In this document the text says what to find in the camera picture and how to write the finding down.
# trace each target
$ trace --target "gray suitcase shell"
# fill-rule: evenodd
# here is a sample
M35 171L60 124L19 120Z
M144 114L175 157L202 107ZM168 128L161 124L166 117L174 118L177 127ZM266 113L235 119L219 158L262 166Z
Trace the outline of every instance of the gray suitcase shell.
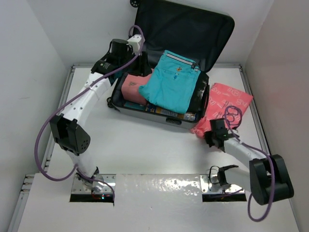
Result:
M194 60L204 72L214 66L235 26L230 16L165 0L141 1L135 24L144 33L144 49L152 68L157 65L164 50L169 50ZM122 114L186 129L193 128L205 115L209 98L208 84L195 121L188 121L124 107L121 86L125 78L126 74L118 79L108 99L109 107Z

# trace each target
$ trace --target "teal shorts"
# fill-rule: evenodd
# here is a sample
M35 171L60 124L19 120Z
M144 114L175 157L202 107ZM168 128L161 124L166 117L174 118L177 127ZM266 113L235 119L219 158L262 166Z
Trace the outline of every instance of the teal shorts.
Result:
M200 70L193 60L165 50L148 83L139 93L150 103L185 114Z

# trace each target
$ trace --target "wall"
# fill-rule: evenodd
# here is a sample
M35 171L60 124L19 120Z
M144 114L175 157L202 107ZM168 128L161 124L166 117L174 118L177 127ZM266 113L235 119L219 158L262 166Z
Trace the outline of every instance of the wall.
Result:
M172 0L228 13L235 30L219 57L244 64L273 0ZM28 0L51 43L69 66L95 62L113 38L127 38L136 9L129 0Z
M25 174L37 172L36 135L58 105L66 70L26 0L0 1L0 232ZM44 136L40 154L47 143Z
M246 64L271 152L284 157L301 231L308 221L309 1L275 0Z

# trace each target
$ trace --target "coiled purple cable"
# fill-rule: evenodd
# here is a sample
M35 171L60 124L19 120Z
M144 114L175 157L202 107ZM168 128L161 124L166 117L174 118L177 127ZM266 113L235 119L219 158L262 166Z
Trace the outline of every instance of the coiled purple cable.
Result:
M233 123L235 120L236 120L236 116L240 116L240 120L239 120L239 123ZM240 126L241 124L241 121L242 121L242 111L236 107L236 106L228 106L226 107L225 109L225 113L224 113L224 119L225 119L225 122L229 128L229 130L231 131L231 133L234 135L234 137L240 142L240 139L239 137L233 132L233 128L237 128ZM250 207L251 207L251 199L252 199L252 193L250 194L249 196L249 199L248 199L248 216L249 218L252 220L252 221L255 221L255 222L260 222L260 221L263 221L269 214L270 212L270 209L271 209L271 205L274 201L274 196L275 196L275 170L274 170L274 165L272 163L272 160L270 158L270 156L264 152L263 150L259 149L259 148L256 148L256 147L253 147L253 146L250 146L244 142L241 142L242 145L244 145L245 147L249 148L249 149L253 149L253 150L256 150L258 152L261 152L263 155L266 156L268 162L269 162L269 165L270 165L270 172L271 172L271 191L270 191L270 195L269 195L269 200L268 200L268 205L267 205L267 209L265 211L265 213L260 217L260 218L253 218L252 215L251 215L251 210L250 210Z
M76 99L78 99L79 97L81 97L82 95L84 95L84 94L85 94L87 91L89 91L90 88L91 88L92 86L94 86L97 82L101 81L101 80L104 79L104 78L109 77L110 75L113 75L113 74L115 74L115 73L121 71L122 69L124 69L124 68L126 68L126 67L128 67L130 64L132 64L132 63L137 59L137 57L138 57L139 54L141 53L142 48L143 48L143 45L144 45L144 34L143 34L141 28L140 28L139 26L137 26L137 25L133 25L133 26L130 28L129 31L131 31L133 28L136 28L136 29L139 30L139 32L140 32L140 35L141 35L141 45L140 45L140 49L139 49L138 53L132 58L132 60L130 60L128 63L126 63L126 64L123 65L122 67L120 67L120 68L118 68L118 69L116 69L116 70L114 70L114 71L112 71L112 72L110 72L110 73L108 73L108 74L105 74L104 76L98 78L96 81L94 81L94 82L90 85L90 87L86 88L83 92L79 93L79 94L76 95L74 98L72 98L71 100L69 100L68 102L66 102L66 103L63 104L62 106L60 106L56 111L54 111L54 112L49 116L49 118L44 122L44 124L42 125L42 127L41 127L41 129L40 129L40 131L39 131L39 133L38 133L38 136L37 136L37 138L36 138L35 145L34 145L34 159L35 159L35 162L36 162L36 165L37 165L39 171L40 171L47 179L52 180L52 181L63 181L63 180L66 180L66 179L68 179L68 178L74 173L75 169L78 168L78 167L77 167L77 165L74 165L74 168L72 169L72 171L71 171L67 176L65 176L65 177L63 177L63 178L54 178L54 177L48 175L48 174L44 171L44 169L41 167L41 163L40 163L40 159L39 159L39 155L38 155L39 142L40 142L40 138L41 138L41 136L42 136L42 134L43 134L44 129L46 128L46 126L48 125L48 123L50 122L50 120L51 120L56 114L58 114L60 111L62 111L66 106L68 106L69 104L71 104L73 101L75 101Z

